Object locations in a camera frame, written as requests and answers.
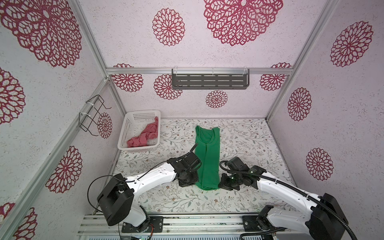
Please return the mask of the green tank top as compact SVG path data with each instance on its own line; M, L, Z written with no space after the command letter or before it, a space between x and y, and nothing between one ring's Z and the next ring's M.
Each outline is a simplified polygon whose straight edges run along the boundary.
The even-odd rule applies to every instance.
M196 186L204 191L217 190L220 183L220 129L204 129L196 126L196 156L201 160Z

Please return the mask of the pink tank top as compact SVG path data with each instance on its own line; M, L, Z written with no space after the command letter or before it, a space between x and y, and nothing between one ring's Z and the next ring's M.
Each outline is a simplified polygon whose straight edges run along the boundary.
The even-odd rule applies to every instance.
M146 147L149 140L154 140L159 134L159 118L155 117L154 122L148 124L145 129L136 137L127 141L128 148Z

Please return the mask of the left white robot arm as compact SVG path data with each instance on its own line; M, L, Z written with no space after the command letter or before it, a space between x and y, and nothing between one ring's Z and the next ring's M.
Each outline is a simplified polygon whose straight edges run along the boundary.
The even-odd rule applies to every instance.
M201 160L192 152L161 162L149 171L130 177L112 176L97 202L108 226L129 224L142 232L150 225L150 217L142 206L134 203L140 195L162 184L178 181L189 187L199 181Z

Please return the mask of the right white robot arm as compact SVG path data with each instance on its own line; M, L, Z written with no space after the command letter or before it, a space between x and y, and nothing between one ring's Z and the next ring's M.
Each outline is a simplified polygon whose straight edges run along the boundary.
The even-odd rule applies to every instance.
M340 240L345 233L353 240L357 238L333 196L319 196L301 190L259 166L248 167L238 157L220 161L219 167L224 170L219 188L239 191L241 186L252 187L296 209L290 212L266 205L256 216L243 216L245 233L240 235L240 239L273 235L285 230L309 235L314 240Z

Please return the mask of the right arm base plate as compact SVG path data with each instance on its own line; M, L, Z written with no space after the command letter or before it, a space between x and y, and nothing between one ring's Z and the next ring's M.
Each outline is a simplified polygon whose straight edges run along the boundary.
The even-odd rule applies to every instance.
M267 219L268 214L242 216L245 232L283 231L285 228L274 227Z

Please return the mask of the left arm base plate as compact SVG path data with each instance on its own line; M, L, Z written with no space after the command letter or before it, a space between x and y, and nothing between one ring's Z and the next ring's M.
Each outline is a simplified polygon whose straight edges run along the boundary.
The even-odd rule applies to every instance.
M131 224L123 223L122 233L161 233L163 231L164 217L154 216L149 217L138 227Z

